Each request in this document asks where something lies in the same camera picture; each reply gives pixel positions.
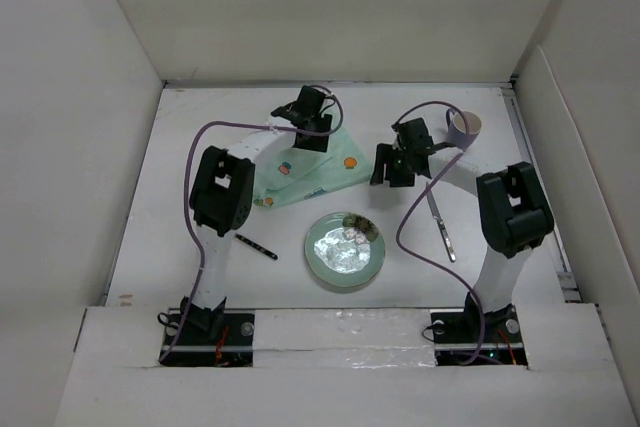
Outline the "green cartoon print cloth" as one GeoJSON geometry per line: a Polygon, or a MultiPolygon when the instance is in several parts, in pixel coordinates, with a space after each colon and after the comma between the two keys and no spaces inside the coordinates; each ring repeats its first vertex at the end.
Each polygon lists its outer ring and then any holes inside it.
{"type": "Polygon", "coordinates": [[[256,168],[253,203],[278,208],[363,182],[373,165],[345,127],[329,137],[326,152],[286,149],[256,168]]]}

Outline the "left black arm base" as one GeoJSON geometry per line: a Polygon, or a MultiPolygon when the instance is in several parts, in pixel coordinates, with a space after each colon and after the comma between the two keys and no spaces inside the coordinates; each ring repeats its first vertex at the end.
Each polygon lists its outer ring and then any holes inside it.
{"type": "Polygon", "coordinates": [[[192,305],[187,320],[178,308],[157,315],[163,327],[159,364],[165,367],[244,368],[253,365],[255,312],[226,310],[223,301],[215,310],[192,305]]]}

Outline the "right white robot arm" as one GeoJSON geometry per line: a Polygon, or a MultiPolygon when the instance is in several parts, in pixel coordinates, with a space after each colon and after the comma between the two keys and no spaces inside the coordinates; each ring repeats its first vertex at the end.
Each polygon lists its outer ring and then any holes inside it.
{"type": "Polygon", "coordinates": [[[470,294],[479,307],[462,316],[462,328],[471,339],[486,340],[499,326],[495,312],[511,305],[532,251],[554,230],[554,217],[536,170],[525,161],[497,168],[467,156],[450,142],[436,144],[423,119],[396,123],[392,129],[394,143],[376,147],[372,185],[412,187],[423,176],[477,199],[487,250],[470,294]]]}

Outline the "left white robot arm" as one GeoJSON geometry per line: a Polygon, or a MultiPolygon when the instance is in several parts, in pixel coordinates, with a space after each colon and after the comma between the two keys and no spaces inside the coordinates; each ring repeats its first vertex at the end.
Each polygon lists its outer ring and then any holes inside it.
{"type": "Polygon", "coordinates": [[[304,85],[298,97],[273,110],[260,125],[211,121],[196,133],[189,148],[184,175],[183,209],[187,230],[199,255],[199,267],[185,310],[197,308],[188,331],[201,343],[212,343],[222,334],[226,293],[225,277],[235,232],[249,217],[256,167],[289,148],[325,152],[329,136],[342,126],[326,112],[336,102],[332,92],[318,85],[304,85]],[[196,147],[213,127],[242,129],[248,135],[228,147],[210,146],[202,154],[197,172],[191,173],[196,147]]]}

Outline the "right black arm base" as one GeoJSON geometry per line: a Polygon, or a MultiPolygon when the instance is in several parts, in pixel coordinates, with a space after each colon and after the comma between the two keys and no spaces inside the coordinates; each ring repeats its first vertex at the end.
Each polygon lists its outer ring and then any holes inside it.
{"type": "Polygon", "coordinates": [[[471,294],[463,307],[433,309],[422,337],[435,348],[437,366],[527,366],[517,310],[481,313],[471,294]]]}

